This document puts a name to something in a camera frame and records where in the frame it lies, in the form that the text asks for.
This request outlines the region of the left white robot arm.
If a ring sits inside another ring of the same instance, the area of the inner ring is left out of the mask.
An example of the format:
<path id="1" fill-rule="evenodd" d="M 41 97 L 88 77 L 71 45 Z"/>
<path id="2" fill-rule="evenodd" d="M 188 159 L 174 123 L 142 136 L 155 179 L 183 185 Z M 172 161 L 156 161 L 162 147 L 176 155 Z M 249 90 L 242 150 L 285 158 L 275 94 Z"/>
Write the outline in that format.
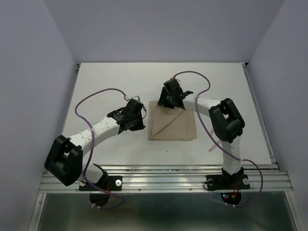
<path id="1" fill-rule="evenodd" d="M 76 181 L 89 181 L 101 190 L 107 185 L 107 172 L 97 164 L 87 164 L 83 157 L 103 141 L 130 130 L 145 128 L 141 111 L 144 104 L 138 96 L 128 100 L 125 107 L 107 114 L 93 127 L 66 138 L 58 136 L 53 141 L 44 163 L 45 169 L 53 174 L 63 185 L 69 186 Z"/>

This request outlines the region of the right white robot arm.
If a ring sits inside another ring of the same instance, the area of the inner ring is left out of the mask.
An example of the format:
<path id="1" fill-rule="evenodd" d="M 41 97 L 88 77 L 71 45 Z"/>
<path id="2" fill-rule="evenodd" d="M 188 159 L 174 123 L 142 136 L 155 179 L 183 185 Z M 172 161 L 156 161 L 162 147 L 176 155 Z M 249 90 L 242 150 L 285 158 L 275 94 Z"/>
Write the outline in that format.
<path id="1" fill-rule="evenodd" d="M 200 97 L 192 91 L 184 92 L 176 79 L 168 80 L 162 87 L 158 105 L 166 108 L 181 108 L 194 111 L 210 118 L 213 131 L 221 141 L 218 148 L 223 152 L 222 184 L 232 188 L 239 182 L 239 173 L 242 169 L 240 158 L 240 136 L 245 127 L 244 119 L 233 100 L 212 100 Z"/>

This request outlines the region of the pink handled fork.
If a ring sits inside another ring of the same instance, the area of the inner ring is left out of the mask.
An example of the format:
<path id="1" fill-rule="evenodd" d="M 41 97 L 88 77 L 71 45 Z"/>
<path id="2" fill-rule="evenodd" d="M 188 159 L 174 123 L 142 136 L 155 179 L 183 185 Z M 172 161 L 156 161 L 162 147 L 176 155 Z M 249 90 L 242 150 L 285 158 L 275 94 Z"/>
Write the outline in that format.
<path id="1" fill-rule="evenodd" d="M 218 141 L 217 141 L 217 144 L 220 145 L 220 144 L 221 144 L 221 140 L 218 140 Z M 209 151 L 210 151 L 210 152 L 213 151 L 216 147 L 217 147 L 217 145 L 214 144 L 214 145 L 209 149 Z"/>

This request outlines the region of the beige cloth napkin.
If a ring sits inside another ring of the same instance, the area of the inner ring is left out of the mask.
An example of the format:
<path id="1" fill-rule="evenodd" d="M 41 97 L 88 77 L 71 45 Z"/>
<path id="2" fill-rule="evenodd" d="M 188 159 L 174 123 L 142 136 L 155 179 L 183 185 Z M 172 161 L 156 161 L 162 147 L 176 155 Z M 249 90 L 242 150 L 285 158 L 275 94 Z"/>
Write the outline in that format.
<path id="1" fill-rule="evenodd" d="M 151 141 L 192 141 L 197 138 L 193 111 L 166 108 L 149 101 L 148 139 Z"/>

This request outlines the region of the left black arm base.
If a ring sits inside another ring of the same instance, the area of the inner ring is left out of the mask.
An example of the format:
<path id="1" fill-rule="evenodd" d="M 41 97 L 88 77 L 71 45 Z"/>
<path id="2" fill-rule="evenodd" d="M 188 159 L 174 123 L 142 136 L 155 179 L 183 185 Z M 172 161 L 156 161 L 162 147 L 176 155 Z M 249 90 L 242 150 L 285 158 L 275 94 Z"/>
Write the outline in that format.
<path id="1" fill-rule="evenodd" d="M 109 175 L 109 173 L 104 170 L 100 165 L 90 165 L 86 171 L 86 177 L 92 182 L 96 187 L 103 189 L 105 191 L 121 191 L 123 184 L 123 177 L 121 175 Z M 79 180 L 79 190 L 82 192 L 95 192 L 98 189 L 87 183 L 83 177 L 80 176 Z"/>

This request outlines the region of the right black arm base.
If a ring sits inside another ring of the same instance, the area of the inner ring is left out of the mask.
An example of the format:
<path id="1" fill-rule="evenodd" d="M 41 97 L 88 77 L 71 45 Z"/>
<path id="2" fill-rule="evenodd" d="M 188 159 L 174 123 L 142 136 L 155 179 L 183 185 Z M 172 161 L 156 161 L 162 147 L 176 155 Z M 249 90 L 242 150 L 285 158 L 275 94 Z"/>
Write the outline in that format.
<path id="1" fill-rule="evenodd" d="M 222 169 L 221 175 L 206 175 L 203 188 L 211 192 L 217 190 L 249 190 L 250 183 L 243 167 L 232 175 Z"/>

